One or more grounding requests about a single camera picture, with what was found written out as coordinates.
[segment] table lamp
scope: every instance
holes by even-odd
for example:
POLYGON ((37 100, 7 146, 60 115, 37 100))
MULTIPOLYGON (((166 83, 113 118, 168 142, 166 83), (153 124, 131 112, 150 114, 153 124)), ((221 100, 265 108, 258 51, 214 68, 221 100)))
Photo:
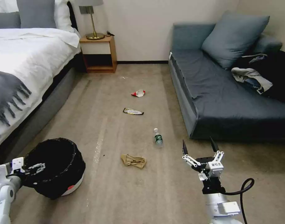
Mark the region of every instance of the table lamp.
MULTIPOLYGON (((79 6, 99 6, 103 5, 103 0, 76 0, 76 4, 79 6)), ((102 33, 97 33, 95 30, 95 25, 94 25, 94 20, 93 20, 93 13, 91 7, 90 9, 90 14, 91 14, 91 19, 92 19, 92 25, 93 25, 93 33, 87 34, 86 38, 89 40, 99 40, 104 38, 104 34, 102 33)))

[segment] gray bed frame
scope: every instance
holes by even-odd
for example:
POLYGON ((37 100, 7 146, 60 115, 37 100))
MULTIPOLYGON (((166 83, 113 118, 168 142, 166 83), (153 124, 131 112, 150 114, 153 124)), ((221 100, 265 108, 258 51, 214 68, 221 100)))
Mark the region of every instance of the gray bed frame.
MULTIPOLYGON (((72 27, 77 29, 70 2, 68 2, 68 6, 72 27)), ((45 92, 41 104, 0 145, 0 164, 16 158, 55 116, 69 97, 77 70, 81 70, 83 66, 82 56, 77 54, 54 78, 52 85, 45 92)))

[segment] white wall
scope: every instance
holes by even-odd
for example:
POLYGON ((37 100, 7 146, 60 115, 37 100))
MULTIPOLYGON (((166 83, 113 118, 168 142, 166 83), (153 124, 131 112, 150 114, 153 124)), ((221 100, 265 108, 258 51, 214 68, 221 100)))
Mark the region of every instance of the white wall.
POLYGON ((285 0, 240 0, 238 12, 254 15, 270 15, 265 33, 283 42, 285 51, 285 0))
MULTIPOLYGON (((94 7, 97 31, 115 34, 119 61, 167 60, 174 22, 212 22, 239 0, 103 0, 94 7)), ((89 15, 74 7, 81 35, 91 33, 89 15)))

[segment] trash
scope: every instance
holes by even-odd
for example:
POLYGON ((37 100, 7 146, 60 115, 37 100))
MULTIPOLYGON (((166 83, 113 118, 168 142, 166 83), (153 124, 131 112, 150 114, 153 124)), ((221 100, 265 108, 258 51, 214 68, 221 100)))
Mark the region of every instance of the trash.
POLYGON ((126 107, 124 108, 123 112, 125 114, 134 114, 134 115, 143 115, 144 114, 144 112, 140 112, 138 110, 129 109, 129 108, 126 108, 126 107))
POLYGON ((147 163, 147 159, 143 157, 131 156, 129 154, 121 155, 121 159, 126 166, 132 165, 140 169, 144 168, 147 163))
POLYGON ((145 95, 146 91, 144 90, 137 90, 136 92, 132 93, 131 95, 136 96, 136 97, 142 97, 145 95))
POLYGON ((163 140, 162 140, 162 136, 158 132, 158 128, 154 128, 154 133, 155 133, 154 139, 155 139, 156 145, 158 145, 159 147, 162 147, 163 140))
POLYGON ((25 157, 25 167, 37 166, 38 163, 42 164, 42 171, 34 169, 22 179, 22 184, 51 199, 75 191, 86 168, 76 144, 65 138, 41 142, 25 157))

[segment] black trash bag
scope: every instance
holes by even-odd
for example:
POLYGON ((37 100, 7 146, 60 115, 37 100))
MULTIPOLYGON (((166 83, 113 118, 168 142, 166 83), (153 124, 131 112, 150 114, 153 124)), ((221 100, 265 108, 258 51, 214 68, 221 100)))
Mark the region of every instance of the black trash bag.
POLYGON ((76 144, 65 138, 39 143, 25 157, 24 167, 27 169, 38 163, 45 163, 44 170, 25 175, 22 184, 50 199, 60 197, 75 185, 86 168, 76 144))

